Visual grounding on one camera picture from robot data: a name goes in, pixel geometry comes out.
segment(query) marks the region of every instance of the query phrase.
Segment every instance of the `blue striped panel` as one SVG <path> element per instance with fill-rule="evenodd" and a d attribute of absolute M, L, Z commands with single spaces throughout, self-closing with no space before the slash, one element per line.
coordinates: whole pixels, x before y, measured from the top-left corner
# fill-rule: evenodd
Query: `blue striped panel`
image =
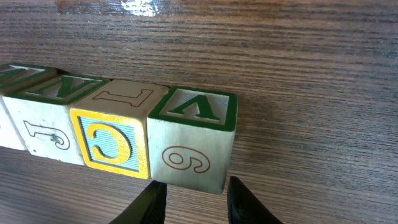
<path fill-rule="evenodd" d="M 83 134 L 84 134 L 84 138 L 86 141 L 86 146 L 88 148 L 88 152 L 90 153 L 91 161 L 98 161 L 102 164 L 110 164 L 115 167 L 127 168 L 129 170 L 136 170 L 136 171 L 139 170 L 138 160 L 137 160 L 136 138 L 134 135 L 134 127 L 122 125 L 122 124 L 118 124 L 118 123 L 100 121 L 97 119 L 90 119 L 90 118 L 83 118 L 83 117 L 79 117 L 79 119 L 80 119 L 80 124 L 83 128 Z M 129 142 L 129 144 L 131 146 L 132 153 L 131 153 L 130 158 L 125 163 L 111 164 L 111 163 L 108 163 L 108 162 L 105 162 L 102 160 L 94 159 L 93 146 L 97 146 L 106 157 L 116 157 L 118 154 L 118 147 L 117 147 L 116 141 L 114 140 L 112 135 L 106 131 L 102 131 L 102 130 L 95 131 L 95 137 L 93 139 L 87 137 L 88 126 L 90 126 L 93 123 L 106 124 L 108 126 L 112 126 L 113 128 L 116 128 L 118 131 L 123 133 L 124 137 L 127 137 L 127 141 Z"/>

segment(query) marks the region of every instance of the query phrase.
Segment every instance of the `yellow frame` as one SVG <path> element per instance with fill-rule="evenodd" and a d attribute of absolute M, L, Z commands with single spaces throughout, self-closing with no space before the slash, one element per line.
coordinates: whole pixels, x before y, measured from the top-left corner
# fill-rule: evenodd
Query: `yellow frame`
<path fill-rule="evenodd" d="M 112 123 L 117 123 L 117 124 L 125 124 L 129 126 L 134 127 L 134 134 L 136 137 L 136 149 L 137 149 L 137 160 L 138 160 L 138 166 L 139 166 L 139 171 L 131 171 L 131 170 L 126 170 L 123 168 L 118 168 L 118 167 L 113 167 L 109 165 L 104 165 L 104 164 L 99 164 L 97 162 L 93 162 L 90 160 L 89 156 L 89 151 L 87 149 L 86 142 L 83 137 L 83 130 L 80 126 L 80 122 L 78 117 L 85 117 L 85 118 L 93 118 L 97 119 L 100 121 L 107 121 L 107 122 L 112 122 Z M 73 128 L 76 133 L 77 140 L 79 142 L 80 146 L 80 151 L 81 154 L 83 155 L 83 159 L 85 164 L 88 167 L 94 168 L 94 169 L 100 169 L 100 170 L 105 170 L 108 172 L 113 172 L 115 174 L 122 174 L 122 175 L 128 175 L 131 177 L 137 177 L 140 179 L 148 179 L 149 178 L 149 164 L 148 164 L 148 153 L 146 150 L 146 145 L 145 145 L 145 134 L 144 134 L 144 127 L 142 126 L 142 123 L 134 118 L 128 118 L 128 117 L 123 117 L 123 116 L 117 116 L 117 115 L 112 115 L 112 114 L 104 114 L 100 112 L 95 112 L 95 111 L 87 111 L 87 110 L 81 110 L 78 108 L 72 108 L 70 110 L 70 117 L 72 119 L 73 123 Z"/>

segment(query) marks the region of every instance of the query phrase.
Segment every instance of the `yellow letter c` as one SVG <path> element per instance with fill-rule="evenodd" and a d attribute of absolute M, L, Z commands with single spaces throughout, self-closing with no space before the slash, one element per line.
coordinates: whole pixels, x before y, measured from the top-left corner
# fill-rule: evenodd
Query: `yellow letter c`
<path fill-rule="evenodd" d="M 97 130 L 106 131 L 112 135 L 118 147 L 118 155 L 115 158 L 105 157 L 103 153 L 100 152 L 97 146 L 93 146 L 94 159 L 102 160 L 112 164 L 121 164 L 123 162 L 126 162 L 130 158 L 130 146 L 127 139 L 122 135 L 122 133 L 106 124 L 91 124 L 87 128 L 88 137 L 92 139 L 95 138 L 94 133 Z"/>

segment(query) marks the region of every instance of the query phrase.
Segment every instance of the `alphabet block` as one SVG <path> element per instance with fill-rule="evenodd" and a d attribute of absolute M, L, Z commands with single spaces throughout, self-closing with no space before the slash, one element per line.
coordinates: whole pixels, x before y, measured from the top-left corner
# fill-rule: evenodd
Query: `alphabet block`
<path fill-rule="evenodd" d="M 25 142 L 9 114 L 3 96 L 55 76 L 57 71 L 54 68 L 19 63 L 0 65 L 0 146 L 26 150 Z"/>
<path fill-rule="evenodd" d="M 83 165 L 69 109 L 107 82 L 64 74 L 6 95 L 4 102 L 32 155 Z"/>
<path fill-rule="evenodd" d="M 70 115 L 86 165 L 148 179 L 146 118 L 168 89 L 114 80 L 73 106 Z"/>
<path fill-rule="evenodd" d="M 147 119 L 154 180 L 221 194 L 231 156 L 238 98 L 175 86 Z"/>

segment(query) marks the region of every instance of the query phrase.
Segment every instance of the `wooden surface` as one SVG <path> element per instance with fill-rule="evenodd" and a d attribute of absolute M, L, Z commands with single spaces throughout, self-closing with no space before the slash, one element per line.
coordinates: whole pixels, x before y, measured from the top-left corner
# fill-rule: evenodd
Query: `wooden surface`
<path fill-rule="evenodd" d="M 228 175 L 282 222 L 398 222 L 396 1 L 174 1 L 155 17 L 23 2 L 0 1 L 1 63 L 236 93 Z M 0 222 L 107 223 L 149 182 L 1 148 Z M 226 194 L 170 185 L 166 221 L 227 223 Z"/>

